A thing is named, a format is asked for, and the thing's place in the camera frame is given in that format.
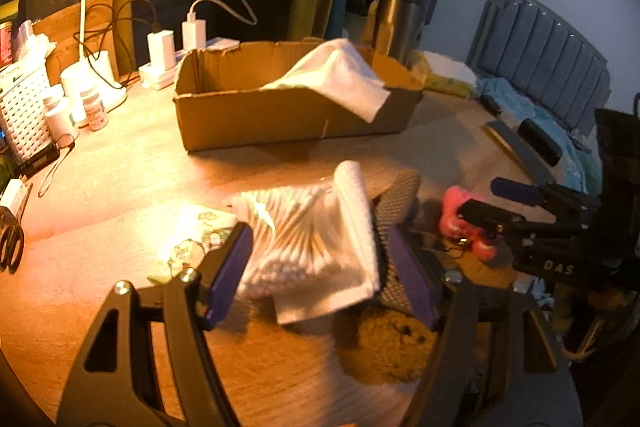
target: pink plush toy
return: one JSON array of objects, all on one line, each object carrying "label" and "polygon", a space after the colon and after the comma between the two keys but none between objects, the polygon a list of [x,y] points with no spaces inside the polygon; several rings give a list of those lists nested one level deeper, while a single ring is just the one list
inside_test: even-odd
[{"label": "pink plush toy", "polygon": [[440,233],[456,241],[465,238],[471,242],[472,251],[480,261],[490,261],[496,253],[494,243],[486,237],[484,230],[458,217],[458,209],[468,200],[482,201],[482,198],[457,185],[446,190],[442,198]]}]

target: table surface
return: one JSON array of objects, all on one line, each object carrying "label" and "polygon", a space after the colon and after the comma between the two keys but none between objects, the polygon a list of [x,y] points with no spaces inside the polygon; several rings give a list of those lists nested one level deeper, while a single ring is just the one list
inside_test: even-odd
[{"label": "table surface", "polygon": [[[418,169],[424,202],[418,222],[430,229],[450,185],[491,202],[495,176],[527,181],[482,130],[489,120],[477,103],[427,92],[401,134],[188,155],[172,90],[136,85],[110,113],[107,127],[82,131],[41,199],[42,173],[33,179],[22,265],[13,276],[0,275],[2,350],[37,404],[55,418],[76,352],[111,285],[120,279],[148,285],[150,260],[183,201],[216,206],[238,190],[313,183],[351,159],[362,166],[371,196],[387,188],[399,169]],[[485,284],[506,286],[513,278],[508,259],[488,267],[468,254],[461,265]],[[398,424],[415,385],[363,385],[345,374],[335,354],[341,332],[334,318],[282,328],[269,305],[234,304],[228,319],[207,333],[242,425]],[[154,342],[166,409],[181,417],[161,325],[154,325]]]}]

